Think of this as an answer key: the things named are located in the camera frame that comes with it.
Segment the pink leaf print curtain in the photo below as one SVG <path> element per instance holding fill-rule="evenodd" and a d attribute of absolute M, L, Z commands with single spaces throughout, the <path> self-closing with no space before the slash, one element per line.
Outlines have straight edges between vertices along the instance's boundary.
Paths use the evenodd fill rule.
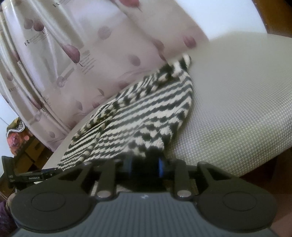
<path fill-rule="evenodd" d="M 177 1 L 2 1 L 1 95 L 55 150 L 106 99 L 204 41 Z"/>

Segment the brown wooden door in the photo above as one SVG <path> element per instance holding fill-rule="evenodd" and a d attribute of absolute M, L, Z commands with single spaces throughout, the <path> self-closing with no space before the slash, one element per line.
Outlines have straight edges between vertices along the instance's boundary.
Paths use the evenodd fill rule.
<path fill-rule="evenodd" d="M 267 33 L 291 38 L 291 1 L 253 0 Z"/>

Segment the black white striped knit cardigan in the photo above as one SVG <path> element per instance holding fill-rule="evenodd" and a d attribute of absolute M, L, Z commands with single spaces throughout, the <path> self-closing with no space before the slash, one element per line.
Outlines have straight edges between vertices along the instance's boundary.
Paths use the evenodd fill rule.
<path fill-rule="evenodd" d="M 58 168 L 164 152 L 186 120 L 193 102 L 192 63 L 187 54 L 116 95 L 74 134 Z"/>

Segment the brown cardboard boxes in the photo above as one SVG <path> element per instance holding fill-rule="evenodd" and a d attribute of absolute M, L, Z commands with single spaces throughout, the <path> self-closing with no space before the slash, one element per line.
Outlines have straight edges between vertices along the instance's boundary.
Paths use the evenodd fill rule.
<path fill-rule="evenodd" d="M 31 137 L 14 157 L 14 170 L 17 173 L 41 170 L 52 154 L 53 152 L 36 137 Z"/>

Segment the grey woven mattress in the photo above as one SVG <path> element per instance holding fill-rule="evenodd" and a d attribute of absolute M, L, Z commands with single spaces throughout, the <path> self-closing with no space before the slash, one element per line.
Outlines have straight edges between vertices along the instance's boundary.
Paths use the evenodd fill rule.
<path fill-rule="evenodd" d="M 193 104 L 165 157 L 241 176 L 291 147 L 291 38 L 235 32 L 187 53 Z"/>

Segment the colourful floral bundle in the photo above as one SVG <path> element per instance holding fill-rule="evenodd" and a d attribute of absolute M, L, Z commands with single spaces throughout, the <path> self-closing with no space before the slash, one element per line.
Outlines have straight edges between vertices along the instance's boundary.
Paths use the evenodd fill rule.
<path fill-rule="evenodd" d="M 15 156 L 21 147 L 33 137 L 33 134 L 26 127 L 20 118 L 16 118 L 6 128 L 6 140 L 11 153 Z"/>

